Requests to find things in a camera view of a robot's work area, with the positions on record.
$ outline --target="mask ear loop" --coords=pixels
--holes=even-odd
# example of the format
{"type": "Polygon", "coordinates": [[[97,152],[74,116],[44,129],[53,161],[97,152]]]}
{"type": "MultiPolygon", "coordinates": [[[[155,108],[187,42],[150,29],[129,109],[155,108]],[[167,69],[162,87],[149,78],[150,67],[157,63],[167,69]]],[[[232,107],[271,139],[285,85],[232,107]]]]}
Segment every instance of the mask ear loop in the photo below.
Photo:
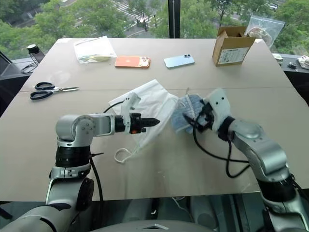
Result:
{"type": "Polygon", "coordinates": [[[130,158],[132,156],[132,152],[130,152],[128,149],[126,149],[126,148],[120,148],[120,149],[118,149],[116,152],[115,152],[115,155],[114,155],[114,159],[115,159],[115,161],[117,161],[118,163],[125,163],[125,161],[128,159],[128,158],[130,158]],[[117,158],[117,154],[119,153],[119,152],[121,152],[121,151],[124,151],[124,152],[127,152],[129,155],[127,156],[127,157],[125,157],[123,160],[119,160],[118,158],[117,158]]]}

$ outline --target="blue face mask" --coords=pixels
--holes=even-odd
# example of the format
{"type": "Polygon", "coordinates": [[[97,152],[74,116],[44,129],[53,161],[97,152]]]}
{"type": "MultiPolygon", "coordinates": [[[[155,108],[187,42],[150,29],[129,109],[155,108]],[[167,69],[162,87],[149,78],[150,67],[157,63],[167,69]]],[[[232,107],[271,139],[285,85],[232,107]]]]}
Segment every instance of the blue face mask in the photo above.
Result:
{"type": "MultiPolygon", "coordinates": [[[[186,121],[183,114],[195,120],[202,110],[203,104],[200,102],[201,98],[197,94],[185,95],[179,98],[178,106],[171,116],[172,127],[176,133],[185,130],[189,134],[193,132],[193,127],[186,121]]],[[[205,118],[200,117],[198,123],[202,126],[206,125],[205,118]]]]}

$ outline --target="clear plastic bag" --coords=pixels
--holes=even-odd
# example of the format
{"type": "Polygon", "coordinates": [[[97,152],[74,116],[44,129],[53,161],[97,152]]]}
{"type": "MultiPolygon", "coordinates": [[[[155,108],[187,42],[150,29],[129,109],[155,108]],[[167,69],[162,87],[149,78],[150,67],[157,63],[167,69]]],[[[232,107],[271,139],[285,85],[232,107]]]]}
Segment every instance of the clear plastic bag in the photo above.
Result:
{"type": "Polygon", "coordinates": [[[117,57],[107,36],[77,41],[74,43],[74,50],[81,64],[106,61],[117,57]]]}
{"type": "Polygon", "coordinates": [[[274,44],[285,22],[252,15],[247,26],[246,35],[263,39],[268,47],[274,44]]]}

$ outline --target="orange smartphone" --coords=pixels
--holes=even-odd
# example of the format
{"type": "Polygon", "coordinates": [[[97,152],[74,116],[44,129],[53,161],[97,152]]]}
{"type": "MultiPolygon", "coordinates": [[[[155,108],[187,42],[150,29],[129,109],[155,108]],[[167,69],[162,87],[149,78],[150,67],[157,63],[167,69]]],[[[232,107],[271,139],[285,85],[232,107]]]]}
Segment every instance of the orange smartphone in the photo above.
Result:
{"type": "Polygon", "coordinates": [[[148,68],[149,65],[149,57],[120,56],[115,62],[115,67],[148,68]]]}

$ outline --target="gray table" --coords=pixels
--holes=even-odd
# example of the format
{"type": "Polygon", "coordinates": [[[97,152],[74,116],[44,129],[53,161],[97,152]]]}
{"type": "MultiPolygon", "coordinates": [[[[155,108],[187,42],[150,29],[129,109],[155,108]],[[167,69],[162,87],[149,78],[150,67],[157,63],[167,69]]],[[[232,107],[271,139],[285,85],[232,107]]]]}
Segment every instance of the gray table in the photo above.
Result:
{"type": "MultiPolygon", "coordinates": [[[[254,43],[242,65],[215,67],[213,39],[111,39],[117,55],[151,58],[149,69],[117,69],[114,60],[79,64],[73,42],[60,40],[25,83],[0,119],[0,198],[3,201],[44,201],[48,174],[55,163],[55,124],[65,114],[102,112],[108,101],[150,80],[157,79],[170,93],[206,96],[223,87],[233,116],[256,121],[286,151],[298,183],[309,187],[307,135],[309,108],[277,65],[264,42],[254,43]],[[190,53],[196,63],[168,70],[163,58],[190,53]],[[44,101],[29,99],[33,86],[50,81],[81,90],[56,94],[44,101]]],[[[227,144],[211,131],[199,135],[210,151],[227,155],[227,144]]],[[[95,157],[106,200],[224,194],[257,191],[251,170],[237,179],[225,175],[225,163],[195,145],[192,135],[175,134],[170,124],[153,142],[125,164],[114,153],[132,148],[132,135],[116,134],[93,140],[95,157]]],[[[233,158],[244,155],[235,148],[233,158]]],[[[231,165],[231,172],[242,164],[231,165]]],[[[95,189],[94,199],[98,199],[95,189]]]]}

